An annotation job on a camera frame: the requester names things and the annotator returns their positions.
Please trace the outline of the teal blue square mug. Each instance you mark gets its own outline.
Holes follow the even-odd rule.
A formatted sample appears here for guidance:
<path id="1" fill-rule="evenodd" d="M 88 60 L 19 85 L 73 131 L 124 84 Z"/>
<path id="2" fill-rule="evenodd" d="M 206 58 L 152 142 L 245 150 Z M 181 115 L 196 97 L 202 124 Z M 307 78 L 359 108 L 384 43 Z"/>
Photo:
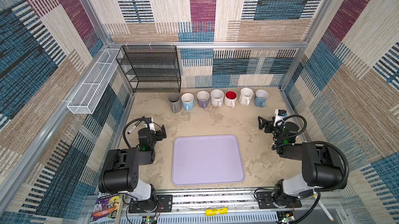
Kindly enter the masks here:
<path id="1" fill-rule="evenodd" d="M 267 91 L 259 89 L 255 93 L 255 101 L 254 104 L 256 107 L 265 107 L 266 106 L 266 100 L 268 99 L 269 94 Z"/>

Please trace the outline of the grey mug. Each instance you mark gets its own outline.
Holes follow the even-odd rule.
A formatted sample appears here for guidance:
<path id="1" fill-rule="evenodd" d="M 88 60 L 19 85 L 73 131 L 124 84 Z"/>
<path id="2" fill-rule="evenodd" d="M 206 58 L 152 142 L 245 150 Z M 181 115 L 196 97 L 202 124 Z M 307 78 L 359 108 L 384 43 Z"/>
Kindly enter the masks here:
<path id="1" fill-rule="evenodd" d="M 181 97 L 179 94 L 172 94 L 168 97 L 170 109 L 173 113 L 179 113 L 182 110 Z"/>

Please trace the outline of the white tall mug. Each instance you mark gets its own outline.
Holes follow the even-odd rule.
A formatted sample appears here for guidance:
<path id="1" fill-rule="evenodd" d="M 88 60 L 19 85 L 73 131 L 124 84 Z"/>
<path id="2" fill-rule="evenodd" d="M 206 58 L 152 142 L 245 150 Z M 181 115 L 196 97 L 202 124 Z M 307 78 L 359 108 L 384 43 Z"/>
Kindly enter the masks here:
<path id="1" fill-rule="evenodd" d="M 242 106 L 249 106 L 251 99 L 254 95 L 254 92 L 250 88 L 242 88 L 240 91 L 240 99 L 239 102 Z"/>

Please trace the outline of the light blue mug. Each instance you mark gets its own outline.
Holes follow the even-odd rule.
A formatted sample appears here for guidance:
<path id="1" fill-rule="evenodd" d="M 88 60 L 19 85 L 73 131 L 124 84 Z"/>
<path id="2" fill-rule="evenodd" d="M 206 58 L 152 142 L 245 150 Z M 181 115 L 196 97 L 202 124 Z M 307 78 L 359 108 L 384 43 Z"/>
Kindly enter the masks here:
<path id="1" fill-rule="evenodd" d="M 186 111 L 190 111 L 194 107 L 194 95 L 191 93 L 185 93 L 181 96 L 182 107 Z"/>

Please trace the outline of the white round mug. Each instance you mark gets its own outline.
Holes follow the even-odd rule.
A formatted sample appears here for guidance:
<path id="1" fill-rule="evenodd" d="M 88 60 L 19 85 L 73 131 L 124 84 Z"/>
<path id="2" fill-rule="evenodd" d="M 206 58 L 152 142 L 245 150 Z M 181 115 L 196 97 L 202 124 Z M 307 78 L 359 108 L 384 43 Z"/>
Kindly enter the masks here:
<path id="1" fill-rule="evenodd" d="M 234 108 L 237 100 L 237 93 L 235 91 L 227 91 L 224 94 L 224 104 L 228 107 Z"/>

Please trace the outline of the purple mug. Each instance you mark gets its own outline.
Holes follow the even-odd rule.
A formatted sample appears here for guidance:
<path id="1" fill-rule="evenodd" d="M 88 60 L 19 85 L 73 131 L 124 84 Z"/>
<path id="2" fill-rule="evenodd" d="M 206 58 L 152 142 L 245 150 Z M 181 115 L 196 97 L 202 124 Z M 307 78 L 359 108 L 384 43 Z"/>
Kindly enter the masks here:
<path id="1" fill-rule="evenodd" d="M 210 94 L 207 91 L 200 91 L 196 95 L 198 106 L 206 109 L 209 105 Z"/>

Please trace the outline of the cream mug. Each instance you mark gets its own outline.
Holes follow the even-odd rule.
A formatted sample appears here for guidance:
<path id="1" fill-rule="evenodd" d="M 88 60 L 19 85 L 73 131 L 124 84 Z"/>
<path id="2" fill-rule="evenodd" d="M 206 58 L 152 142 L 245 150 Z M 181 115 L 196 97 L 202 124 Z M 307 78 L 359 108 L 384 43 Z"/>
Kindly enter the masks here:
<path id="1" fill-rule="evenodd" d="M 221 108 L 224 100 L 224 92 L 219 89 L 211 91 L 211 105 L 214 107 Z"/>

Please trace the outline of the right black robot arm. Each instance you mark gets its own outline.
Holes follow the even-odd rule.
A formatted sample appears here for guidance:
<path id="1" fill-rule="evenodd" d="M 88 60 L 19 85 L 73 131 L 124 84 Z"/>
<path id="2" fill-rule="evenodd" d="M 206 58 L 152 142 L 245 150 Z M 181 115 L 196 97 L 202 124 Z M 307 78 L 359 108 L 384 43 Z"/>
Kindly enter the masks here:
<path id="1" fill-rule="evenodd" d="M 285 110 L 278 110 L 271 120 L 258 117 L 259 129 L 272 134 L 272 150 L 279 157 L 301 161 L 301 173 L 290 179 L 281 179 L 266 200 L 277 208 L 295 205 L 301 198 L 314 193 L 344 189 L 349 177 L 349 162 L 336 146 L 322 141 L 297 143 L 296 138 L 307 127 L 303 116 L 303 127 L 290 121 Z"/>

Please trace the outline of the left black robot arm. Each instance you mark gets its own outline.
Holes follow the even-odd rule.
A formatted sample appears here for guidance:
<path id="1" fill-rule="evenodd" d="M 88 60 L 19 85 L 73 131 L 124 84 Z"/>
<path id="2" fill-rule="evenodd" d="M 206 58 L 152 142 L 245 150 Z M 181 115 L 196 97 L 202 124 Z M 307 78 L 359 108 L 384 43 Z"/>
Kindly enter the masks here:
<path id="1" fill-rule="evenodd" d="M 132 124 L 137 126 L 142 122 L 144 128 L 138 131 L 139 144 L 132 147 L 126 137 L 127 129 Z M 142 117 L 128 122 L 123 129 L 123 140 L 127 148 L 112 149 L 107 153 L 99 176 L 99 191 L 130 197 L 131 206 L 137 206 L 144 212 L 159 207 L 155 187 L 139 178 L 139 167 L 154 163 L 155 146 L 166 137 L 165 126 L 158 125 L 153 118 Z"/>

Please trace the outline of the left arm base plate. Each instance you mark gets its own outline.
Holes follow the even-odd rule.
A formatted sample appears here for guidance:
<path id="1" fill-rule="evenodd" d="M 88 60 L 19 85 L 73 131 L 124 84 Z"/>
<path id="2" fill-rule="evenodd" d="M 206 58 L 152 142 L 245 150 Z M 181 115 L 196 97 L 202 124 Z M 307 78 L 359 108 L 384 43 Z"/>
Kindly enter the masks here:
<path id="1" fill-rule="evenodd" d="M 172 210 L 173 196 L 165 194 L 156 196 L 156 198 L 149 199 L 142 202 L 133 202 L 129 205 L 127 211 L 130 214 L 138 213 L 170 213 Z"/>

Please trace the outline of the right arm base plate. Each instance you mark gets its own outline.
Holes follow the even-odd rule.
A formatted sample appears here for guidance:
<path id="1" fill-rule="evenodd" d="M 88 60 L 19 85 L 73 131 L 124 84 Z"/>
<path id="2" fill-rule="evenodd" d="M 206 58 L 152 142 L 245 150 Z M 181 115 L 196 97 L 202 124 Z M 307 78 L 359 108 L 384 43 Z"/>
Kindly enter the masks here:
<path id="1" fill-rule="evenodd" d="M 271 191 L 255 192 L 255 199 L 258 201 L 260 209 L 277 208 L 301 208 L 302 204 L 298 198 L 281 194 L 274 197 Z"/>

